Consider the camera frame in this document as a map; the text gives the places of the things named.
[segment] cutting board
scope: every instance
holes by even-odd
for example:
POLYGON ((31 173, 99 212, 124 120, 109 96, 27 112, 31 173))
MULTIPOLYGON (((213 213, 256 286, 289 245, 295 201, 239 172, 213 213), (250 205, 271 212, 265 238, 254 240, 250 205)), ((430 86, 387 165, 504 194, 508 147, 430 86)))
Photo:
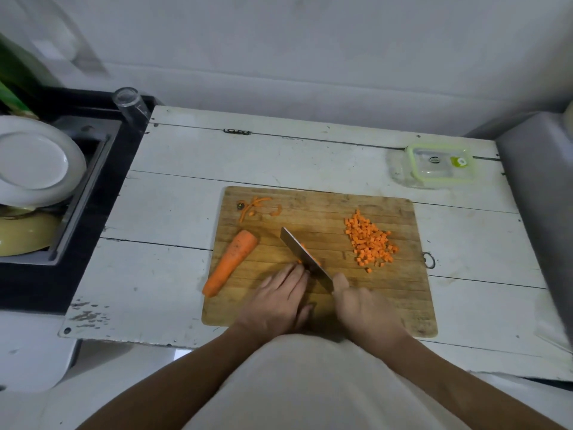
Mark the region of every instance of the cutting board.
MULTIPOLYGON (((264 278, 289 262, 296 261, 279 238, 282 226, 306 246, 331 276, 342 272, 352 286, 367 287, 388 297, 412 335, 426 338, 437 335, 432 295, 414 205, 410 200, 252 187, 225 189, 210 273, 241 229, 259 237, 259 245, 234 271, 219 294, 204 300, 204 324, 231 325, 242 301, 264 278), (271 197, 272 200, 263 202, 263 206, 255 209, 254 216, 246 215, 239 223, 241 211, 237 208, 238 203, 249 203, 253 196, 271 197), (282 213, 271 216, 270 213, 276 211, 279 204, 283 207, 282 213), (399 248, 393 263, 373 267, 371 273, 357 265, 353 247, 344 233, 344 219, 352 216, 357 208, 379 229, 392 231, 390 241, 399 248)), ((313 330, 328 332, 340 328, 332 295, 317 281, 311 279, 303 300, 316 304, 311 321, 313 330)))

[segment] yellow bowl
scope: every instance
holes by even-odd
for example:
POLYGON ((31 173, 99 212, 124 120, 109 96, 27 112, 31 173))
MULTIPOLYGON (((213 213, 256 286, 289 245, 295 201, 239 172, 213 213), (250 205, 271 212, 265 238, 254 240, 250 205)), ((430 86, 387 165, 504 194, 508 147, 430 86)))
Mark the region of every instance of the yellow bowl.
POLYGON ((0 217, 0 256, 39 251, 52 242, 60 219, 47 213, 0 217))

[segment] white plate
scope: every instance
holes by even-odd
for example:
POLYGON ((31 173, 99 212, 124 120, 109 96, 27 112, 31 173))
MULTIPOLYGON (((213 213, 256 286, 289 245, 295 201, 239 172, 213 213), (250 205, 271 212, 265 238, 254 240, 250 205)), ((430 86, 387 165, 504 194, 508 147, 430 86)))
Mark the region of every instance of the white plate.
POLYGON ((0 203, 53 205, 72 195, 86 170, 84 154, 59 129, 0 116, 0 203))

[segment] tabletop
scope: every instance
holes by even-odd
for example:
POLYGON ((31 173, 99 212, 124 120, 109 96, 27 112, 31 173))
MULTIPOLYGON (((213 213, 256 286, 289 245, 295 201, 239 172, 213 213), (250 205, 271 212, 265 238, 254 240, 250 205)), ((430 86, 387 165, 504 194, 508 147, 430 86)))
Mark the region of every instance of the tabletop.
POLYGON ((573 380, 571 354, 535 335, 548 291, 494 142, 176 107, 156 107, 60 335, 196 348, 225 187, 411 199, 438 335, 423 343, 471 371, 573 380), (478 183, 405 186, 403 149, 468 147, 478 183))

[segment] person's left hand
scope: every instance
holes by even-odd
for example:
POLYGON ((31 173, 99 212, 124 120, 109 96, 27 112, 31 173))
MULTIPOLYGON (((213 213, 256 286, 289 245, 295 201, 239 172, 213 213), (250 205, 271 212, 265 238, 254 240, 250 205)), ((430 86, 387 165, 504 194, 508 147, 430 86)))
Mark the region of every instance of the person's left hand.
POLYGON ((313 306, 298 306, 303 298, 310 273, 301 264, 290 264, 266 278, 239 311, 230 329, 242 328, 263 345, 301 328, 313 306))

